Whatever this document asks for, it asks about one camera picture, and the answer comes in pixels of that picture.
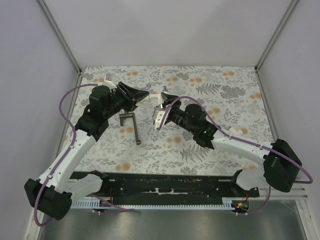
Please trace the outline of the white faucet with chrome knob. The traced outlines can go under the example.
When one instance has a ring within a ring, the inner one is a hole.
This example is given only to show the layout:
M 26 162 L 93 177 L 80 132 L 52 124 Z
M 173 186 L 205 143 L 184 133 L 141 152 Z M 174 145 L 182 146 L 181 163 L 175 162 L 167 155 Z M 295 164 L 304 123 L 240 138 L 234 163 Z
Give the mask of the white faucet with chrome knob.
M 147 97 L 147 101 L 156 100 L 158 105 L 162 104 L 164 102 L 162 93 L 166 93 L 166 94 L 168 93 L 168 89 L 166 86 L 163 86 L 161 93 L 156 93 L 156 92 L 150 93 Z

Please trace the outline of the white elbow pipe fitting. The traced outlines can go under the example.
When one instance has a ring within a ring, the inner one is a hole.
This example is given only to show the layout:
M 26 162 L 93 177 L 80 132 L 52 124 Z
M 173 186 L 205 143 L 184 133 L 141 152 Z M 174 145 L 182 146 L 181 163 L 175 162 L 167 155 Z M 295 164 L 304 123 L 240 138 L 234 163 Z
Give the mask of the white elbow pipe fitting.
M 243 135 L 243 131 L 241 129 L 231 127 L 229 131 L 235 135 L 239 135 L 239 136 Z

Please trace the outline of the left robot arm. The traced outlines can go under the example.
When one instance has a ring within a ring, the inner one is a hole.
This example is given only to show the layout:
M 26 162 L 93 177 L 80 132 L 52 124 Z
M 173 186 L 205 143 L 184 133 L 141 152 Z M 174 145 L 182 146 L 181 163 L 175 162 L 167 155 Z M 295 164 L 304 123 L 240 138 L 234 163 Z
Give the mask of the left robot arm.
M 42 227 L 38 212 L 61 220 L 73 203 L 96 193 L 103 197 L 110 192 L 106 175 L 99 171 L 69 182 L 76 167 L 109 127 L 109 119 L 120 111 L 133 112 L 138 104 L 148 98 L 146 90 L 129 87 L 123 82 L 114 85 L 107 81 L 93 84 L 89 104 L 75 125 L 71 124 L 72 139 L 48 169 L 36 180 L 28 179 L 24 185 L 30 205 L 34 208 L 35 223 Z

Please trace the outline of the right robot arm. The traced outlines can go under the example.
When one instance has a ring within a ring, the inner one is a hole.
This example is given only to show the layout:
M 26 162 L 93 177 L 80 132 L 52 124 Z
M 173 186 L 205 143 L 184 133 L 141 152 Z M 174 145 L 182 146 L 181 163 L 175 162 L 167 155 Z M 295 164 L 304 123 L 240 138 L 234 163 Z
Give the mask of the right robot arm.
M 237 135 L 209 122 L 207 112 L 197 101 L 182 110 L 178 96 L 163 92 L 161 97 L 161 112 L 155 115 L 157 130 L 172 122 L 191 133 L 203 148 L 230 152 L 259 165 L 252 171 L 236 171 L 229 184 L 233 196 L 240 197 L 246 191 L 265 185 L 284 193 L 291 191 L 302 162 L 285 140 L 259 142 Z

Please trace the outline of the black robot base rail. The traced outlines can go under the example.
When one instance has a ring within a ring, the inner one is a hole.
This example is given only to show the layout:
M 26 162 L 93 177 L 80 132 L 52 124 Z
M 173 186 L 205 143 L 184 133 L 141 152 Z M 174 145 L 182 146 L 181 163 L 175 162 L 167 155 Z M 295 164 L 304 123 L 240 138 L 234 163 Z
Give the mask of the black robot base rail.
M 231 176 L 91 172 L 102 179 L 99 197 L 114 205 L 221 204 L 223 198 L 257 198 L 257 187 L 243 190 Z

